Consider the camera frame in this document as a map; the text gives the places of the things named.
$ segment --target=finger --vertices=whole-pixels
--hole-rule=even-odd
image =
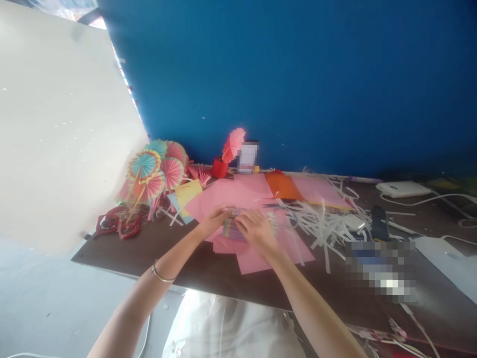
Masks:
[[[220,219],[220,221],[223,222],[224,220],[229,219],[233,216],[234,216],[233,210],[232,209],[227,209],[227,210],[223,211],[222,214],[220,214],[218,216],[218,218]]]
[[[257,217],[254,214],[253,210],[245,210],[240,213],[240,215],[243,215],[246,217],[248,220],[250,220],[251,223],[257,223]]]
[[[236,223],[238,229],[240,230],[240,232],[242,233],[242,235],[244,235],[245,238],[247,238],[248,237],[248,231],[245,228],[245,226],[243,226],[243,224],[241,222],[239,222],[238,220],[236,220],[235,223]]]
[[[235,205],[233,205],[231,203],[222,203],[220,205],[217,205],[215,208],[213,208],[210,215],[212,217],[217,216],[217,215],[221,214],[224,209],[228,209],[228,208],[235,208]]]
[[[251,210],[250,211],[251,216],[253,216],[255,222],[262,222],[265,217],[261,213],[261,211],[257,210]]]
[[[245,215],[240,214],[239,216],[236,216],[235,221],[241,223],[247,231],[252,227],[252,222]]]

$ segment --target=yellow paper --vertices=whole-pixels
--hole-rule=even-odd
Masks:
[[[177,201],[179,202],[179,206],[182,209],[183,216],[190,215],[184,208],[186,203],[201,192],[202,187],[200,186],[198,179],[179,185],[175,189],[175,195],[177,196]]]

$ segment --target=orange paper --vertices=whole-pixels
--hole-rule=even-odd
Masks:
[[[267,173],[265,176],[275,198],[305,200],[291,177],[277,173]]]

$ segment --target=blue paper fan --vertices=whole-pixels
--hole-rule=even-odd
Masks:
[[[161,139],[157,139],[147,144],[144,149],[153,150],[157,152],[161,158],[164,158],[167,152],[167,143]]]
[[[153,150],[142,150],[129,163],[128,174],[134,181],[139,180],[139,184],[148,182],[159,170],[160,156]]]

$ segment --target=hand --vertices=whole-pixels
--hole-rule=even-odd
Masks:
[[[242,211],[235,221],[247,241],[266,260],[280,252],[280,245],[273,235],[272,227],[260,210]]]
[[[203,236],[202,240],[207,239],[224,224],[226,219],[233,216],[232,210],[229,210],[231,208],[235,208],[235,205],[223,203],[212,209],[205,220],[197,226],[197,229],[200,230],[201,235]]]

